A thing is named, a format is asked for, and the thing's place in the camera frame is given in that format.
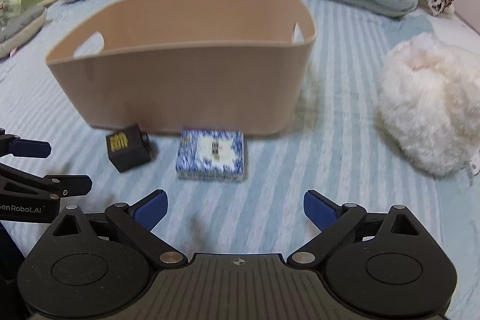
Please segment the grey plush toy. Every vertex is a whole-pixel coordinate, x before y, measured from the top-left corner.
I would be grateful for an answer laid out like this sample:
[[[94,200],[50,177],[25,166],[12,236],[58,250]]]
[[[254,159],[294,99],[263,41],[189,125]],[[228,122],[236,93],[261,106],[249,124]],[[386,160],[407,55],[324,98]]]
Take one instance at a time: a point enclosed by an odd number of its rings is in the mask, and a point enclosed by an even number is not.
[[[43,27],[47,18],[44,6],[35,6],[7,24],[1,31],[1,58],[28,43]]]

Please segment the white fluffy plush toy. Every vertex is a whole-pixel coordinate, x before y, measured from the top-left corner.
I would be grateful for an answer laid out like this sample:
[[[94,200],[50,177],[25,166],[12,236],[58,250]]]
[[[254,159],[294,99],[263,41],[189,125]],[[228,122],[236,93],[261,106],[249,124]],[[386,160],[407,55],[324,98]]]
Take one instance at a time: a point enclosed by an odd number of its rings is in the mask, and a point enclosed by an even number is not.
[[[400,42],[385,58],[377,112],[414,166],[458,171],[479,152],[479,55],[433,33]]]

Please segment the black cube with yellow print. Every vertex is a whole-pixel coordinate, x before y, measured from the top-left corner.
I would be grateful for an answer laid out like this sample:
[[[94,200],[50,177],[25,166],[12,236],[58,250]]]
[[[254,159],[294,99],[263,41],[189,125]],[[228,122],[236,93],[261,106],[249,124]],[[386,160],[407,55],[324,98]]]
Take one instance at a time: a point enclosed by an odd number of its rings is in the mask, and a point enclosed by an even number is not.
[[[138,124],[133,124],[106,136],[107,156],[120,173],[149,163],[153,158],[150,138]]]

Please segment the blue white patterned box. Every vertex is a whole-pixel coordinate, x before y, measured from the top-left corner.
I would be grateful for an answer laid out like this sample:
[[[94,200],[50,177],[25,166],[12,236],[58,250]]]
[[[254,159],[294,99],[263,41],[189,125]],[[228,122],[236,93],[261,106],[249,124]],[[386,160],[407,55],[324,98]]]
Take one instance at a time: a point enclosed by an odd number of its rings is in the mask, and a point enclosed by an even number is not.
[[[244,134],[183,130],[176,173],[181,179],[242,181],[245,174]]]

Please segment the blue striped bed cover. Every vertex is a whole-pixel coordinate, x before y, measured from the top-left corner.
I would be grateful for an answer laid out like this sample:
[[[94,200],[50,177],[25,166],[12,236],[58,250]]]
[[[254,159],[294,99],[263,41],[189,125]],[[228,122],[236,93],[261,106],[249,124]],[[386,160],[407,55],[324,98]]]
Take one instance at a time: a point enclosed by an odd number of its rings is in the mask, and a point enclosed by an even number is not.
[[[416,171],[374,118],[377,77],[391,47],[428,30],[475,52],[476,32],[456,16],[433,17],[421,9],[389,19],[335,0],[303,0],[318,36],[293,121],[279,136],[247,140],[242,182],[184,181],[176,175],[174,136],[155,139],[153,163],[119,173],[107,158],[104,132],[80,118],[45,65],[59,40],[113,1],[54,4],[41,32],[1,62],[1,126],[52,147],[47,159],[9,156],[5,163],[36,175],[89,176],[91,192],[76,199],[86,212],[164,189],[168,214],[154,231],[188,255],[291,253],[317,232],[303,211],[309,189],[370,211],[403,204],[456,267],[449,317],[479,317],[479,178],[467,169],[444,178]]]

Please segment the beige plastic storage bin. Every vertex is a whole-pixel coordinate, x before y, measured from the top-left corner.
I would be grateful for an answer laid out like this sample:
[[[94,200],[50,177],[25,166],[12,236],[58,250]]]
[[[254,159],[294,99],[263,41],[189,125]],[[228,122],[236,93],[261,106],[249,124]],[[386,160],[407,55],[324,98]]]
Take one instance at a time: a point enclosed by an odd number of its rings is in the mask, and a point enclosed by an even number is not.
[[[290,122],[316,36],[302,0],[120,0],[46,65],[92,127],[267,136]]]

